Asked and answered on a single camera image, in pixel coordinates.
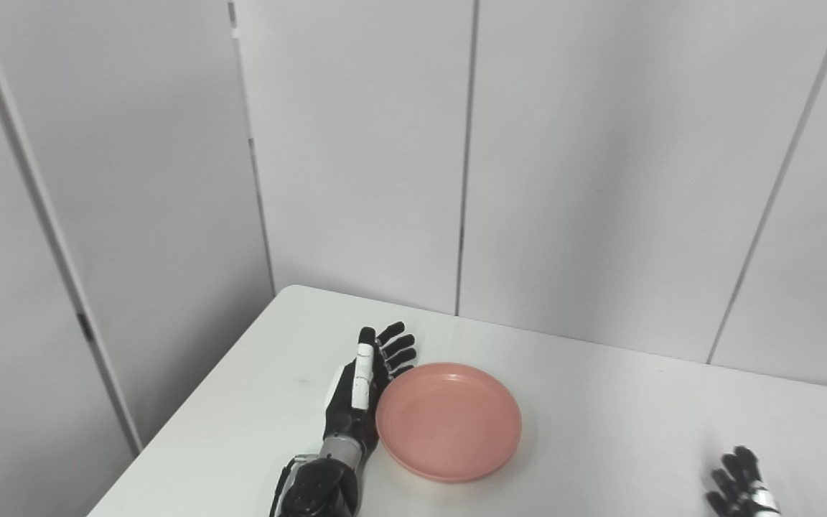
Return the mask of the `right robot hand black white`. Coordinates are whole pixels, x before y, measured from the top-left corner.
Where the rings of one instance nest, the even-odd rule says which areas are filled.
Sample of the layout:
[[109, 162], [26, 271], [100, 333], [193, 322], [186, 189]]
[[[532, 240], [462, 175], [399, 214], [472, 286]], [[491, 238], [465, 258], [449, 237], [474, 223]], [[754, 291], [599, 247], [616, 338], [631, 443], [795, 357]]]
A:
[[750, 448], [739, 445], [722, 455], [721, 468], [712, 469], [710, 478], [716, 490], [706, 492], [705, 499], [716, 516], [782, 515]]

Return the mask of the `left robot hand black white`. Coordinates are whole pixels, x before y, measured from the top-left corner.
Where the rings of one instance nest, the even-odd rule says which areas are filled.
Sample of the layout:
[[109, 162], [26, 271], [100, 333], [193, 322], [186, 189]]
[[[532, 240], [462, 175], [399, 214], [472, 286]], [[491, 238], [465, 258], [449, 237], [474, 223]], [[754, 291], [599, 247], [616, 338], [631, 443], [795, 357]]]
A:
[[380, 441], [376, 429], [378, 402], [395, 379], [413, 369], [416, 338], [399, 321], [380, 333], [373, 327], [361, 328], [359, 345], [368, 354], [363, 358], [363, 364], [370, 366], [368, 376], [362, 376], [363, 368], [357, 360], [342, 369], [325, 409], [324, 438], [354, 439], [362, 458], [368, 459]]

